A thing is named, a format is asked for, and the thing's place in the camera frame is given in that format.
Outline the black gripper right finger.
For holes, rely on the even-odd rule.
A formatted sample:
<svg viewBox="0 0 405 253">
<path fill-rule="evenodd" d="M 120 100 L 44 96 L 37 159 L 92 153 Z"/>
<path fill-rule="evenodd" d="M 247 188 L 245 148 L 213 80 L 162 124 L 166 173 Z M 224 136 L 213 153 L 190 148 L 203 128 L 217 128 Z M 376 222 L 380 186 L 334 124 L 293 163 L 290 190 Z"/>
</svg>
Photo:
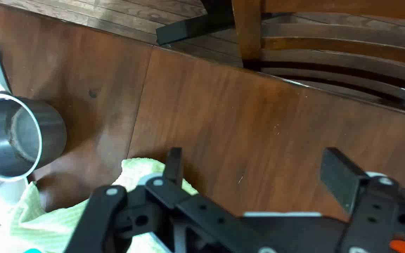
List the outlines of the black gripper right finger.
<svg viewBox="0 0 405 253">
<path fill-rule="evenodd" d="M 339 149 L 327 148 L 321 162 L 321 181 L 345 212 L 352 214 L 369 176 Z"/>
</svg>

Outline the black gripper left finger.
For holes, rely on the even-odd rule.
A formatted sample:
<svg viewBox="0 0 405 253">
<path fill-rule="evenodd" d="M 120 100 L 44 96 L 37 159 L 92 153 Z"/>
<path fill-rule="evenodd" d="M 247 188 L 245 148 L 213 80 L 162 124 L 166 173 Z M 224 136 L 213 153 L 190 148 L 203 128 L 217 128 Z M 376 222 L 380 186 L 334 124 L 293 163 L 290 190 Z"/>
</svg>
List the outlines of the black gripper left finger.
<svg viewBox="0 0 405 253">
<path fill-rule="evenodd" d="M 172 148 L 169 150 L 164 176 L 175 183 L 176 186 L 182 186 L 183 181 L 183 160 L 182 160 L 182 149 Z"/>
</svg>

